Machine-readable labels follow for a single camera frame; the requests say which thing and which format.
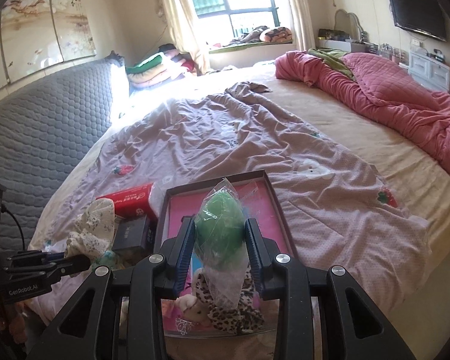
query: clear plastic wrapper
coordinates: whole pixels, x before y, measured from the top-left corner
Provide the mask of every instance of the clear plastic wrapper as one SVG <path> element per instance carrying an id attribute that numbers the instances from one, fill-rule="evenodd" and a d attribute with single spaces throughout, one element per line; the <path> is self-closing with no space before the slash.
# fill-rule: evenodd
<path id="1" fill-rule="evenodd" d="M 223 179 L 203 200 L 195 217 L 195 253 L 217 306 L 238 306 L 248 254 L 244 215 L 238 193 Z"/>

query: metal screw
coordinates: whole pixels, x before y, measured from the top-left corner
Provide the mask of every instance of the metal screw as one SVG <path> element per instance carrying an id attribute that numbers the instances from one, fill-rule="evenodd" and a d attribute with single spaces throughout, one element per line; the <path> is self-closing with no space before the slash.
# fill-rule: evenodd
<path id="1" fill-rule="evenodd" d="M 345 275 L 345 272 L 346 272 L 345 268 L 339 265 L 335 265 L 334 267 L 331 268 L 331 273 L 337 276 L 343 276 Z"/>
<path id="2" fill-rule="evenodd" d="M 164 257 L 161 254 L 152 254 L 149 258 L 148 261 L 150 261 L 152 264 L 158 264 L 161 263 L 164 260 Z"/>
<path id="3" fill-rule="evenodd" d="M 97 276 L 105 276 L 108 273 L 108 267 L 106 266 L 99 266 L 97 269 L 95 269 L 95 274 Z"/>
<path id="4" fill-rule="evenodd" d="M 275 259 L 279 263 L 286 264 L 286 263 L 288 263 L 290 261 L 290 256 L 288 254 L 281 253 L 281 254 L 277 254 Z"/>

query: window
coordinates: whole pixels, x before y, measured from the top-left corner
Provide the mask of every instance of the window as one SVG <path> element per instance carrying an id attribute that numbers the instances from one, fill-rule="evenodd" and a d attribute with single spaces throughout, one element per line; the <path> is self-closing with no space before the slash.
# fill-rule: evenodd
<path id="1" fill-rule="evenodd" d="M 193 0 L 201 31 L 210 45 L 227 45 L 258 26 L 276 27 L 275 0 Z"/>

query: television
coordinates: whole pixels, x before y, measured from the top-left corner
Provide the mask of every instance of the television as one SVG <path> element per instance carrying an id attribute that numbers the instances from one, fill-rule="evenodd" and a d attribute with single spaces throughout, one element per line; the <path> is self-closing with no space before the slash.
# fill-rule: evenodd
<path id="1" fill-rule="evenodd" d="M 396 27 L 447 41 L 445 18 L 437 0 L 390 0 L 390 5 Z"/>

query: leopard print clothing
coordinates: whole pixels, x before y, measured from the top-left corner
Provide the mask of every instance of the leopard print clothing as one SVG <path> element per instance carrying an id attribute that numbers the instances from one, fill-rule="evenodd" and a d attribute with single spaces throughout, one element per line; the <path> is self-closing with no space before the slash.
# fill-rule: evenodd
<path id="1" fill-rule="evenodd" d="M 197 298 L 208 306 L 208 318 L 214 328 L 234 335 L 253 333 L 262 328 L 264 324 L 262 313 L 253 307 L 255 285 L 251 277 L 250 266 L 245 273 L 236 309 L 225 310 L 223 307 L 215 305 L 203 273 L 198 274 L 194 285 Z"/>

